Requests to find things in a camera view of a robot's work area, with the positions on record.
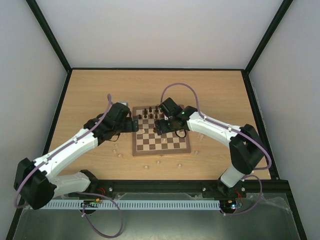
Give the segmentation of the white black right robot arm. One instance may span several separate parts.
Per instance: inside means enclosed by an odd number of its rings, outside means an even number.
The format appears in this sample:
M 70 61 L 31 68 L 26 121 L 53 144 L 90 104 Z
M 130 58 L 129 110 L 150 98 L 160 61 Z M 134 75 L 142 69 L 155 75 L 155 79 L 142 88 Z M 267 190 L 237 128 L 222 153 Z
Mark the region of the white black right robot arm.
M 197 132 L 210 137 L 230 151 L 231 165 L 220 176 L 218 191 L 229 196 L 236 189 L 236 184 L 252 173 L 263 157 L 269 154 L 262 146 L 262 142 L 254 127 L 247 124 L 243 127 L 230 125 L 208 117 L 192 106 L 159 105 L 165 119 L 155 122 L 158 135 L 180 130 Z

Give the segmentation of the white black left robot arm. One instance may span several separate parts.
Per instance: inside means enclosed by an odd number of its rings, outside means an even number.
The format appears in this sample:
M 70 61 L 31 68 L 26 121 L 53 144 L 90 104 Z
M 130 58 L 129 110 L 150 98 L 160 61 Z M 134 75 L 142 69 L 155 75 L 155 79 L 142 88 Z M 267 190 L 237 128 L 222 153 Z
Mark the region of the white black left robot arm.
M 126 104 L 108 104 L 104 113 L 88 120 L 72 138 L 56 149 L 34 160 L 21 160 L 17 165 L 13 187 L 17 195 L 34 210 L 41 209 L 58 196 L 84 192 L 92 182 L 92 174 L 80 171 L 59 176 L 59 173 L 112 137 L 138 130 L 138 117 L 132 116 Z

